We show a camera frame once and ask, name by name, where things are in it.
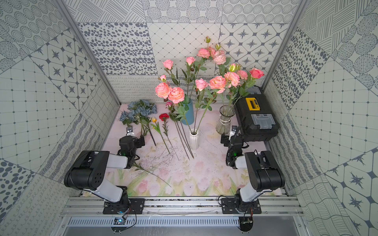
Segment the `pink rose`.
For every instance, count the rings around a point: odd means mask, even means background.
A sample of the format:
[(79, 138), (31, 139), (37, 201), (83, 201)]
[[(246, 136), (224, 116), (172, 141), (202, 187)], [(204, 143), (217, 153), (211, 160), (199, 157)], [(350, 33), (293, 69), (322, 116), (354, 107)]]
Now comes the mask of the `pink rose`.
[(195, 102), (195, 122), (194, 122), (194, 129), (192, 131), (192, 134), (196, 133), (196, 122), (197, 122), (197, 114), (199, 109), (202, 107), (202, 101), (204, 98), (205, 89), (209, 86), (209, 83), (205, 80), (197, 79), (195, 81), (196, 85), (196, 102)]

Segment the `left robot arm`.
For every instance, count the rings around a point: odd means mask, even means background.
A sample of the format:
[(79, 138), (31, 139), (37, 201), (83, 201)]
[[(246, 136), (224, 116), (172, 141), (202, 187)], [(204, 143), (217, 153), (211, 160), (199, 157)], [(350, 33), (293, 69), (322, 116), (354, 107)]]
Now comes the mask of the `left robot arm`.
[(116, 186), (105, 177), (106, 169), (130, 169), (135, 164), (136, 150), (145, 145), (144, 137), (124, 136), (119, 140), (117, 154), (109, 151), (82, 151), (64, 178), (64, 185), (76, 190), (90, 192), (108, 206), (121, 207), (121, 212), (130, 207), (127, 188)]

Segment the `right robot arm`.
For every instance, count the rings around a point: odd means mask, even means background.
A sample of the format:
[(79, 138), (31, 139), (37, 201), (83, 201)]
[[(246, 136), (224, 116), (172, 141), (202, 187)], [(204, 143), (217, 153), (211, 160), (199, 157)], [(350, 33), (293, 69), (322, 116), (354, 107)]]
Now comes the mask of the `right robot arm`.
[(231, 213), (233, 210), (240, 213), (261, 212), (258, 198), (264, 193), (273, 192), (285, 185), (284, 175), (275, 157), (268, 150), (243, 153), (244, 141), (236, 134), (222, 135), (220, 142), (228, 147), (226, 165), (233, 169), (247, 170), (249, 181), (236, 191), (234, 202), (228, 210), (223, 212)]

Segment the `large pink rose stem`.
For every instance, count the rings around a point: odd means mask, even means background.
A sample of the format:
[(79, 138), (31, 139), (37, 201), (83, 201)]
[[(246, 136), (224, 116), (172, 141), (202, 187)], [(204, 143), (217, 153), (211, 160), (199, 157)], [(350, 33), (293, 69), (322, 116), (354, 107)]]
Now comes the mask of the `large pink rose stem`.
[(249, 94), (247, 90), (255, 85), (257, 79), (264, 76), (264, 72), (257, 68), (253, 68), (249, 72), (238, 70), (237, 74), (240, 78), (240, 83), (236, 89), (238, 99), (247, 96)]

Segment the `pink peony flower stem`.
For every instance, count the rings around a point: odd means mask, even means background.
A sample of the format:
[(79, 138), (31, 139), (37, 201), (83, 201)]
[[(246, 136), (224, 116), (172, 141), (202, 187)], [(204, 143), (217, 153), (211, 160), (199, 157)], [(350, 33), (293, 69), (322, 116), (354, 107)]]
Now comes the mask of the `pink peony flower stem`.
[(209, 36), (205, 37), (206, 47), (199, 49), (197, 53), (197, 60), (193, 62), (194, 77), (197, 79), (200, 72), (207, 71), (206, 62), (210, 60), (213, 55), (210, 47), (211, 38)]

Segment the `large peony stem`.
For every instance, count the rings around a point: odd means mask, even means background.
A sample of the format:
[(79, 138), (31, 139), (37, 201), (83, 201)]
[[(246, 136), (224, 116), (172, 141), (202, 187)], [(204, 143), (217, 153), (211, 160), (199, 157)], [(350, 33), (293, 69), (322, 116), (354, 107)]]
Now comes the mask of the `large peony stem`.
[[(226, 69), (226, 73), (236, 72), (237, 70), (240, 70), (240, 65), (231, 64), (229, 68)], [(228, 84), (225, 75), (218, 75), (208, 81), (208, 83), (209, 86), (205, 89), (202, 107), (200, 108), (203, 109), (205, 113), (211, 110), (211, 104), (215, 102), (219, 94), (223, 94), (226, 90), (228, 91)]]

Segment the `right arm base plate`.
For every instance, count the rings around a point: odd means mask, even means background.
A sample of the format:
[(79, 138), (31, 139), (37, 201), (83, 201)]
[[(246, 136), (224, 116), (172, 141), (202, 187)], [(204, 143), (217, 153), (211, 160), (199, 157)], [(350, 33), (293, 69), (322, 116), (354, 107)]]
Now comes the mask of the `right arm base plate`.
[(220, 206), (223, 214), (261, 214), (262, 210), (258, 200), (244, 203), (234, 198), (220, 198)]

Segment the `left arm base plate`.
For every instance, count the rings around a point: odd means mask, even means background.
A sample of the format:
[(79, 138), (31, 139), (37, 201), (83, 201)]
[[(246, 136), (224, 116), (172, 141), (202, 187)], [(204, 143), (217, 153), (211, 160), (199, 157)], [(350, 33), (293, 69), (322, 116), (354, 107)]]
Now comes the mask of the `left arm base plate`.
[(129, 210), (133, 211), (134, 213), (142, 214), (144, 210), (144, 204), (146, 199), (144, 198), (131, 198), (126, 200), (125, 203), (117, 202), (104, 202), (104, 209), (103, 214), (125, 214)]

